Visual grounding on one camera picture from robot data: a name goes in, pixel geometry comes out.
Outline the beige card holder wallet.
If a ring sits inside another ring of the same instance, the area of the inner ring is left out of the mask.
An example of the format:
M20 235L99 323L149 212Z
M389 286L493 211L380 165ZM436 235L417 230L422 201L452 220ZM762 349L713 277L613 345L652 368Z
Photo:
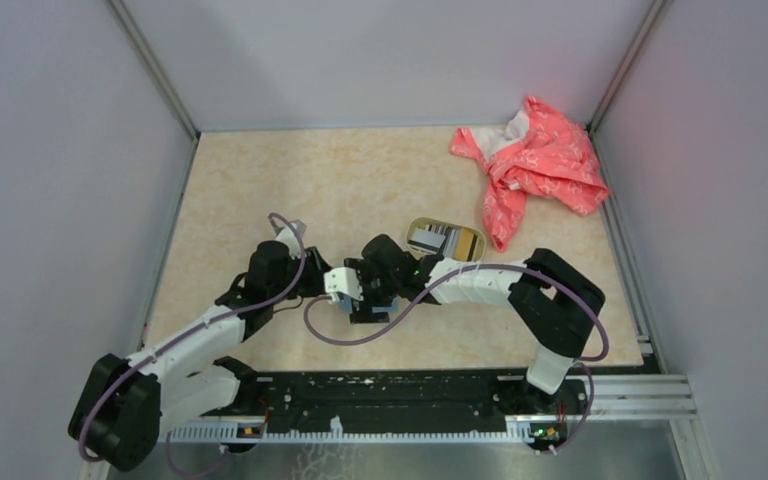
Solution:
M374 304L370 306L369 310L373 315L390 314L398 311L399 304L400 300L397 297L394 297L389 303ZM337 305L344 313L361 312L364 309L357 300L350 297L342 297Z

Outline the grey white credit card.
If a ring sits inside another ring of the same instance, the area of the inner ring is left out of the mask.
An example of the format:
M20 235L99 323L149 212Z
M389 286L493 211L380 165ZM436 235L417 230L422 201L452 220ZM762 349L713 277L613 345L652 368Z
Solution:
M421 225L411 234L408 244L430 254L440 253L447 241L447 228L443 225Z

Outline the beige tray of cards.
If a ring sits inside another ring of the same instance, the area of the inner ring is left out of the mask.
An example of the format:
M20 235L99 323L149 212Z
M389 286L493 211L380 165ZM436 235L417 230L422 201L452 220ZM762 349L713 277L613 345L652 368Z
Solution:
M408 244L408 240L413 231L421 225L443 225L447 228L447 241L440 253L444 257L462 262L480 261L487 248L485 235L477 229L466 227L442 220L436 220L428 217L419 217L414 219L405 234L405 242L409 251L416 256L433 255L418 250Z

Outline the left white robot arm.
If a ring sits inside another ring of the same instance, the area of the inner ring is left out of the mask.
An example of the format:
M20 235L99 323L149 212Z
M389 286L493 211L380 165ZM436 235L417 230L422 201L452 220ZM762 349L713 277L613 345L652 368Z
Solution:
M181 330L91 367L67 432L87 462L137 467L175 427L213 410L252 411L260 388L220 354L251 338L287 299L324 294L331 266L315 247L268 240L211 306Z

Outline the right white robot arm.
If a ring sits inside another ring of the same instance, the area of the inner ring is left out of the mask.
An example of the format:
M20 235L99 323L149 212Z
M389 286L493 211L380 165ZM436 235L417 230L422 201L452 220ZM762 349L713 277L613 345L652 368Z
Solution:
M515 263L459 261L440 253L415 256L385 234L373 238L360 257L324 274L334 302L349 300L351 315L381 315L397 298L418 304L478 304L515 312L538 342L529 364L523 398L536 412L562 398L562 382L582 359L606 296L554 251L537 248Z

